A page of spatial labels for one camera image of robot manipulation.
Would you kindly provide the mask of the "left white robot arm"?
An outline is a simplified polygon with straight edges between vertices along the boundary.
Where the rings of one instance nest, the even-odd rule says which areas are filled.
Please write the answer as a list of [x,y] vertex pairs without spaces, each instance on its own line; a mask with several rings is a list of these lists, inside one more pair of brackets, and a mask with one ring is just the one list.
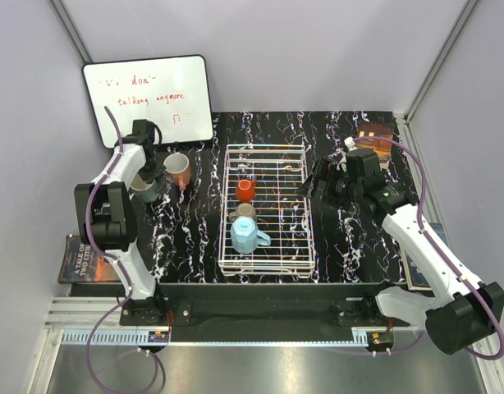
[[156,325],[165,319],[167,306],[137,247],[137,219],[129,189],[137,177],[150,186],[162,174],[154,145],[162,133],[153,122],[142,119],[133,121],[132,132],[123,136],[111,111],[106,113],[117,142],[106,167],[91,182],[74,189],[80,238],[106,259],[121,280],[125,298],[118,307],[124,324]]

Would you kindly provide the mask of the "grey blue faceted mug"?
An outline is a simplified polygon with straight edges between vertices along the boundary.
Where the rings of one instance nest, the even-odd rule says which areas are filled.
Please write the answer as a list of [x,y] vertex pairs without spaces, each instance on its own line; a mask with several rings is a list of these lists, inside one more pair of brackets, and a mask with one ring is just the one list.
[[137,174],[131,182],[130,193],[133,198],[137,199],[142,204],[152,203],[157,200],[160,195],[159,186],[156,181],[148,183],[144,181],[139,174]]

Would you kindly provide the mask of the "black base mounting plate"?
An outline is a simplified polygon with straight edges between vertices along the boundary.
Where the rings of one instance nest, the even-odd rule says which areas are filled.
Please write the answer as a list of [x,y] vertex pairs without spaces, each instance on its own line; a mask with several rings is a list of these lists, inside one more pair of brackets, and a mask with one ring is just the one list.
[[377,291],[377,284],[166,284],[166,310],[170,318],[140,328],[172,325],[189,332],[272,333],[283,338],[331,336],[351,330],[340,320],[340,309],[350,300]]

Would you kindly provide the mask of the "white dry-erase board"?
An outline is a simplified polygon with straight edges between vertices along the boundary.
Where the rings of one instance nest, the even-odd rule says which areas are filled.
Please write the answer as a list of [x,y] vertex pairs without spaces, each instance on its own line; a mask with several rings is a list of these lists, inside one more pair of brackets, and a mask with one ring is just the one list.
[[117,133],[132,132],[146,119],[162,132],[164,144],[213,138],[207,65],[200,55],[163,57],[83,66],[83,76],[103,146],[112,148]]

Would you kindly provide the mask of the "dark Tale of Two Cities book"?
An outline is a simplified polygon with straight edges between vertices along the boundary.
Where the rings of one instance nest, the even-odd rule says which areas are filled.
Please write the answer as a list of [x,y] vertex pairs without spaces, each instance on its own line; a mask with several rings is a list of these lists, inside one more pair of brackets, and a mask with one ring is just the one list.
[[90,245],[83,244],[79,236],[68,235],[59,284],[118,283],[119,277],[111,264],[97,254]]

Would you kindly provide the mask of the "orange red mug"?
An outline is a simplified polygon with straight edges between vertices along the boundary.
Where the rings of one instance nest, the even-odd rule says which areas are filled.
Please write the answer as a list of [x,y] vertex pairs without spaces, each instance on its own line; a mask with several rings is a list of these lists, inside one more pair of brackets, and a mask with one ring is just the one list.
[[237,183],[236,198],[241,203],[250,203],[255,197],[255,187],[257,181],[254,179],[243,179]]

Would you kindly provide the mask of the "orange cover book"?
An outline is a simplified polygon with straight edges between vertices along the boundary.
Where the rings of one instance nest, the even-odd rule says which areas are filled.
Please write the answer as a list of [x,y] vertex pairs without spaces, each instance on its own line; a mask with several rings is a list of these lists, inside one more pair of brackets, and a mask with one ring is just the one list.
[[[387,140],[393,140],[394,126],[392,123],[381,123],[375,121],[362,121],[358,125],[358,138],[376,136]],[[355,146],[360,149],[372,149],[378,155],[380,167],[387,170],[391,162],[392,143],[382,140],[362,140],[356,142]]]

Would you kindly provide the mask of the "pink mug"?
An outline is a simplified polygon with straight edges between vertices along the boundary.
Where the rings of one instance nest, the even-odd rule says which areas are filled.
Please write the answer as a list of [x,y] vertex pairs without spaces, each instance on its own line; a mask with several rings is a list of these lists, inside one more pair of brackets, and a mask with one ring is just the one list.
[[164,159],[163,166],[173,182],[181,191],[184,191],[190,184],[191,165],[189,158],[183,153],[173,153]]

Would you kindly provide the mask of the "light blue faceted mug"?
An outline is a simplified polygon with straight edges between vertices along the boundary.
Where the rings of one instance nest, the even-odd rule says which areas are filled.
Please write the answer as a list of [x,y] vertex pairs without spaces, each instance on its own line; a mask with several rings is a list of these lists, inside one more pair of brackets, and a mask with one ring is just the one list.
[[239,254],[252,254],[260,246],[271,243],[271,237],[258,229],[253,218],[239,216],[231,225],[231,245]]

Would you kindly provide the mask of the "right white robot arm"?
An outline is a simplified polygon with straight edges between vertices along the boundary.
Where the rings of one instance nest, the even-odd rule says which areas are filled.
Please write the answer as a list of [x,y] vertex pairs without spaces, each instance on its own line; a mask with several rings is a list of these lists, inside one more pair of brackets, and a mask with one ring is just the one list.
[[472,273],[433,231],[416,198],[401,184],[386,179],[377,154],[353,149],[340,162],[318,159],[299,187],[306,198],[320,199],[334,208],[358,204],[387,234],[398,241],[427,280],[432,296],[382,285],[362,304],[364,320],[380,325],[397,318],[425,330],[433,344],[452,355],[497,334],[500,348],[491,360],[504,355],[500,320],[504,290]]

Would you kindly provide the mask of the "beige mug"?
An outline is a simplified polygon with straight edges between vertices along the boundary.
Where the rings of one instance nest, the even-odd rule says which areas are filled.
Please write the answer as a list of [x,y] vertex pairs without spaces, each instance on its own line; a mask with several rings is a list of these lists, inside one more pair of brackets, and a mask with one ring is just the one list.
[[255,221],[257,214],[254,206],[251,203],[241,203],[228,214],[230,222],[234,222],[239,217],[247,217]]

